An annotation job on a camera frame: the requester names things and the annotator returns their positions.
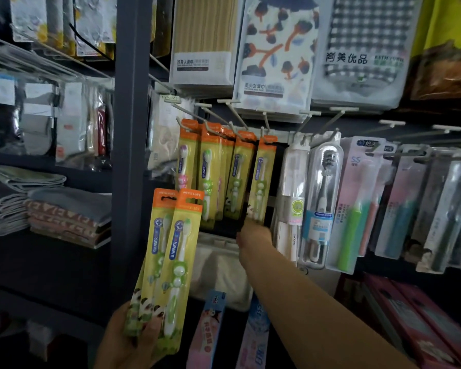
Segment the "stack of folded towels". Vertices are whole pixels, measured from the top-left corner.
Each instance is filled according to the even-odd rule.
[[[111,240],[111,196],[55,187],[30,191],[28,198],[32,232],[89,248]]]
[[[0,237],[29,226],[24,202],[27,192],[44,186],[62,186],[65,176],[0,166]]]

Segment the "green toothbrush handle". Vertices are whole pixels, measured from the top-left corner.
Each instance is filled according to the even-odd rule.
[[[350,212],[348,223],[347,223],[347,228],[344,234],[342,251],[340,252],[340,257],[338,259],[338,269],[342,272],[349,271],[351,254],[354,250],[353,243],[355,242],[355,235],[357,232],[357,228],[360,224],[361,218],[362,218],[361,210],[354,208]]]

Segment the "white tag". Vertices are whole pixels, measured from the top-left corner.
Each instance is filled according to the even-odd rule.
[[[0,78],[0,103],[3,105],[15,105],[15,81]]]
[[[38,98],[49,93],[53,93],[53,84],[26,83],[25,85],[25,96],[27,98]]]
[[[66,83],[63,99],[63,115],[70,117],[82,116],[82,83]]]
[[[51,117],[53,116],[53,107],[51,105],[25,103],[24,113],[29,115],[43,115],[44,117]]]

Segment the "hand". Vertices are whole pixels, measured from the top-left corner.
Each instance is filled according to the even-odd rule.
[[[252,263],[251,259],[255,254],[273,248],[270,229],[250,219],[244,222],[244,226],[236,236],[236,242],[239,246],[239,261],[245,270]]]
[[[129,306],[130,302],[127,302],[112,314],[97,350],[94,369],[148,369],[162,359],[152,357],[162,320],[150,320],[139,337],[138,347],[135,348],[132,339],[123,334]]]

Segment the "floral towel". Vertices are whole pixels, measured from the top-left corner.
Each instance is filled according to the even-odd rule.
[[[326,76],[372,86],[391,84],[408,57],[416,0],[335,0]]]
[[[247,20],[237,84],[241,103],[236,107],[287,114],[309,109],[318,4],[314,0],[255,0]]]

